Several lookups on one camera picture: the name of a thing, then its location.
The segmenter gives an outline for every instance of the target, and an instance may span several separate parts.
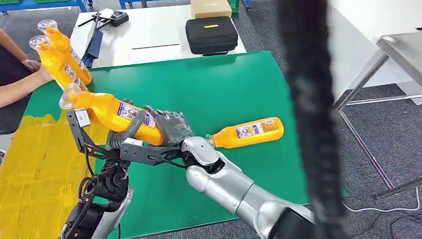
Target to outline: cardboard box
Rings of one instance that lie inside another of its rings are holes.
[[[231,17],[231,8],[227,0],[191,0],[191,9],[194,19],[216,16]]]

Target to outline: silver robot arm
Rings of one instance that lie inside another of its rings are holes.
[[[263,239],[313,238],[314,220],[306,207],[256,185],[204,138],[183,140],[186,179],[227,211],[237,214]]]

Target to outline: black case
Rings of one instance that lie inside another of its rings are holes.
[[[230,17],[191,19],[186,36],[193,54],[211,55],[231,51],[237,46],[237,31]]]

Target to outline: yellow mat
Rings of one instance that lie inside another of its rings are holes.
[[[58,122],[51,115],[22,119],[0,166],[0,239],[56,239],[76,204],[89,171],[64,113]],[[105,128],[85,131],[105,143]]]

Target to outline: yellow bottle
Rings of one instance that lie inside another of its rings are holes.
[[[76,75],[78,75],[82,83],[85,85],[91,83],[92,77],[90,72],[70,46],[69,38],[59,31],[56,21],[50,19],[43,20],[38,23],[38,29],[50,39],[51,45],[65,56],[67,63]]]
[[[248,123],[223,128],[220,132],[205,135],[215,147],[236,148],[273,141],[284,133],[283,124],[277,117],[259,119]]]
[[[64,110],[85,108],[92,122],[115,132],[124,131],[143,110],[119,101],[111,94],[81,91],[76,84],[70,84],[65,89],[59,106]],[[163,136],[150,114],[146,115],[134,137],[155,146],[163,143]]]
[[[70,83],[79,85],[81,89],[87,89],[72,68],[66,63],[65,57],[51,47],[46,36],[35,36],[31,38],[29,46],[37,51],[42,65],[47,68],[48,72],[54,80],[56,80],[62,90]]]

